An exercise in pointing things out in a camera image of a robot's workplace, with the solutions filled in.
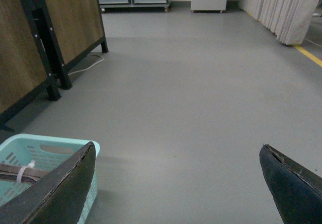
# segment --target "wooden board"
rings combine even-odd
[[[65,64],[104,36],[97,0],[45,0]]]
[[[47,79],[20,0],[0,0],[0,114]]]

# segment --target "basket handle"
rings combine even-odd
[[[54,146],[54,145],[40,145],[41,150],[56,155],[73,155],[76,151],[70,147]]]

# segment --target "floor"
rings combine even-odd
[[[87,224],[282,224],[259,151],[270,144],[322,176],[322,68],[240,10],[103,22],[105,61],[73,76],[58,102],[43,93],[8,122],[101,145]],[[322,41],[321,24],[311,39]]]

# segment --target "light blue plastic basket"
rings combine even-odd
[[[36,169],[51,171],[89,141],[91,140],[17,134],[0,144],[0,162],[23,166],[28,165],[34,160]],[[100,145],[95,141],[91,142],[95,145],[97,156],[100,151]],[[0,206],[29,187],[29,184],[18,184],[0,180]],[[91,187],[77,224],[85,223],[96,196],[97,178],[96,172],[94,172]]]

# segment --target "cable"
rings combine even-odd
[[[101,63],[102,61],[104,61],[105,59],[103,57],[101,57],[100,55],[97,55],[97,54],[89,54],[88,56],[97,56],[99,58],[101,58],[99,61],[95,62],[94,64],[92,64],[91,66],[85,68],[85,69],[80,69],[80,70],[77,70],[77,71],[73,71],[71,73],[68,73],[68,75],[72,75],[72,74],[76,74],[76,73],[79,73],[79,72],[83,72],[83,71],[86,71],[86,70],[89,70],[90,68],[94,67],[95,65],[98,65],[99,63]]]
[[[315,42],[313,42],[313,41],[311,41],[311,40],[309,40],[309,39],[306,39],[306,38],[305,38],[305,40],[306,40],[306,41],[308,41],[308,42],[310,42],[310,43],[312,43],[312,44],[315,44],[315,45],[317,45],[317,46],[319,46],[319,47],[322,47],[322,45],[317,44],[317,43],[315,43]]]

